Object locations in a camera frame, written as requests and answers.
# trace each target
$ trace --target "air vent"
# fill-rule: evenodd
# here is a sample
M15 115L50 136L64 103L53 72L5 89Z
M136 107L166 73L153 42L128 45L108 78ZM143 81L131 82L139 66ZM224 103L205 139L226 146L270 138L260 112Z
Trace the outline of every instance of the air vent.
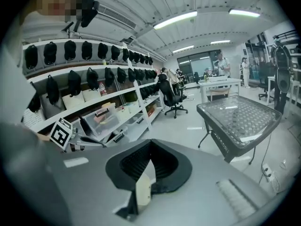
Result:
M110 17L112 19L115 19L116 21L123 23L124 25L129 26L132 29L135 29L136 27L136 24L134 22L120 15L119 13L113 11L112 9L104 7L103 5L99 5L98 13Z

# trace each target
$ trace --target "power strip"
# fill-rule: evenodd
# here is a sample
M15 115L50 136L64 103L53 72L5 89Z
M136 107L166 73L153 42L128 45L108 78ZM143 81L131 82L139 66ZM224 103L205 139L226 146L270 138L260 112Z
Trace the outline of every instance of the power strip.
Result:
M272 172L271 168L268 166L267 163L265 163L262 166L262 171L263 171L264 175L267 177L269 182L271 182L275 179L274 173Z

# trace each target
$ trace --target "glass table top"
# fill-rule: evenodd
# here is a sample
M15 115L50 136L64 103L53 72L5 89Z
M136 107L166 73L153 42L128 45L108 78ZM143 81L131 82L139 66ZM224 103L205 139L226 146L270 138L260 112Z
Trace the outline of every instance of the glass table top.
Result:
M199 104L197 111L240 148L260 136L266 137L267 129L275 128L281 119L281 113L274 109L240 96Z

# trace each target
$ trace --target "desk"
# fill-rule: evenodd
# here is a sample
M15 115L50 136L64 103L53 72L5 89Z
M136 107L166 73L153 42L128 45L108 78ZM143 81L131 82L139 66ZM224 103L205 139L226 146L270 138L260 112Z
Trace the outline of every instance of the desk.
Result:
M199 83L200 85L200 93L202 96L202 103L205 103L207 101L206 98L206 88L210 87L218 87L218 86L230 86L230 85L238 85L238 95L240 95L240 83L242 80L240 79L233 79L233 78L227 78L224 81L215 81L215 82L202 82Z
M254 148L280 123L282 114L245 97L233 96L197 105L224 160L228 163Z
M268 84L268 99L267 99L267 105L269 105L269 97L270 97L270 91L271 91L271 81L275 81L274 76L269 76L269 84ZM297 86L297 93L296 93L296 99L295 99L295 107L297 108L297 101L298 101L298 96L299 96L299 88L301 86L299 81L291 81L291 88L290 88L290 100L289 100L289 105L287 108L287 113L285 113L285 118L288 117L289 112L290 112L290 107L293 99L293 88Z

